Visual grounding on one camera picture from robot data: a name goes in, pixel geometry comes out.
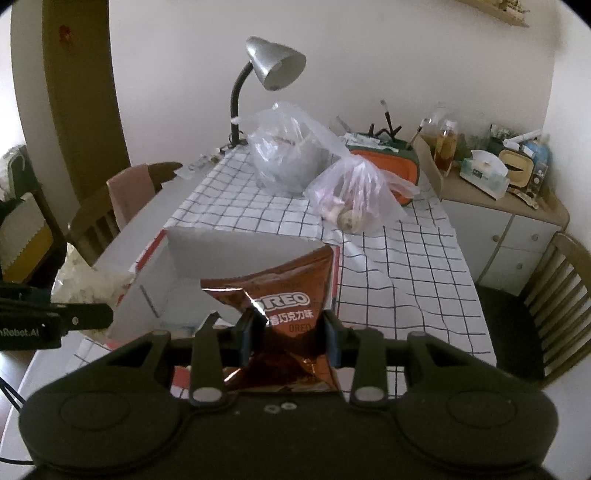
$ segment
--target bottle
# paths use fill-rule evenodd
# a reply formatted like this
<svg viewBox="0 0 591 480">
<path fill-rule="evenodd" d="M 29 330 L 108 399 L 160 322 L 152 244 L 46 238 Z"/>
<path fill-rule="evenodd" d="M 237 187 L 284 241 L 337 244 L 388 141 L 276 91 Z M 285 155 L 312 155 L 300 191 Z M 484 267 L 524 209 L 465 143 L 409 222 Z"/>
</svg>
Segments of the bottle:
<svg viewBox="0 0 591 480">
<path fill-rule="evenodd" d="M 445 120 L 437 144 L 435 146 L 435 165 L 444 177 L 447 177 L 452 168 L 453 157 L 457 148 L 457 122 Z"/>
</svg>

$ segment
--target lamp neck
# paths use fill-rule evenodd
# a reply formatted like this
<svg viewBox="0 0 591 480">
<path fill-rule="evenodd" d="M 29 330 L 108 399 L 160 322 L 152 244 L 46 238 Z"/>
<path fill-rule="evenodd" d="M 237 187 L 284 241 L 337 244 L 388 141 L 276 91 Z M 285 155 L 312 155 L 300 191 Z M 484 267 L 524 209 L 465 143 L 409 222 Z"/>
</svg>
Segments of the lamp neck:
<svg viewBox="0 0 591 480">
<path fill-rule="evenodd" d="M 240 90 L 242 89 L 242 85 L 244 85 L 244 81 L 250 75 L 250 72 L 252 72 L 253 69 L 254 67 L 252 66 L 252 63 L 248 62 L 240 72 L 240 75 L 238 75 L 236 82 L 234 82 L 232 96 L 230 97 L 230 118 L 238 116 L 238 96 L 240 95 Z M 233 147 L 240 143 L 240 130 L 238 125 L 232 124 L 230 143 L 232 143 Z"/>
</svg>

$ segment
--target paintbrush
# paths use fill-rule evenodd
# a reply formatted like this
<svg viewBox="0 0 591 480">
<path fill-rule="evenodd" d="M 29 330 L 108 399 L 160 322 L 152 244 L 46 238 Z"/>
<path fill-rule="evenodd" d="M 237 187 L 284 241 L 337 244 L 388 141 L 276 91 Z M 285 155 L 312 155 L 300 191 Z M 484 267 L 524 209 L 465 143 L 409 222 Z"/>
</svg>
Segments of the paintbrush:
<svg viewBox="0 0 591 480">
<path fill-rule="evenodd" d="M 386 121 L 388 122 L 388 128 L 390 129 L 390 137 L 392 137 L 392 141 L 394 141 L 394 137 L 396 136 L 396 133 L 394 132 L 394 129 L 392 128 L 392 119 L 390 118 L 390 112 L 388 111 L 388 104 L 386 103 L 386 100 L 383 100 L 383 99 L 380 100 L 380 103 L 384 107 L 384 115 L 386 116 Z"/>
<path fill-rule="evenodd" d="M 419 133 L 421 133 L 421 130 L 423 130 L 423 127 L 425 126 L 425 124 L 428 122 L 427 118 L 423 118 L 421 120 L 421 124 L 418 126 L 417 131 L 414 133 L 413 137 L 410 139 L 410 142 L 408 142 L 407 144 L 407 150 L 410 150 L 413 147 L 413 142 L 417 139 Z"/>
</svg>

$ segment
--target silver lamp shade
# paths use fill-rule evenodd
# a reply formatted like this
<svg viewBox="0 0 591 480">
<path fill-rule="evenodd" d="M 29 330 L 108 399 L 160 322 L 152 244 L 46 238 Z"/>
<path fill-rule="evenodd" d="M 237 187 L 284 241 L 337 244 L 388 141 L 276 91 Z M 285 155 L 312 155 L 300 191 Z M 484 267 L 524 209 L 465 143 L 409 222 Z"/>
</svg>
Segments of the silver lamp shade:
<svg viewBox="0 0 591 480">
<path fill-rule="evenodd" d="M 247 39 L 246 52 L 265 90 L 287 87 L 306 66 L 306 56 L 297 50 L 259 37 Z"/>
</svg>

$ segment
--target wooden door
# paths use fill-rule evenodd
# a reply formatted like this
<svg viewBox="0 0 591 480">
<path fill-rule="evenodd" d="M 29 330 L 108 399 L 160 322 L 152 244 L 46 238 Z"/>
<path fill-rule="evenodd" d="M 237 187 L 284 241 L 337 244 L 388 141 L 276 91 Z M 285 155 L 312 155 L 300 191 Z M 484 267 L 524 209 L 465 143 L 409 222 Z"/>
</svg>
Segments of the wooden door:
<svg viewBox="0 0 591 480">
<path fill-rule="evenodd" d="M 129 167 L 108 0 L 43 0 L 43 61 L 61 153 L 80 202 Z"/>
</svg>

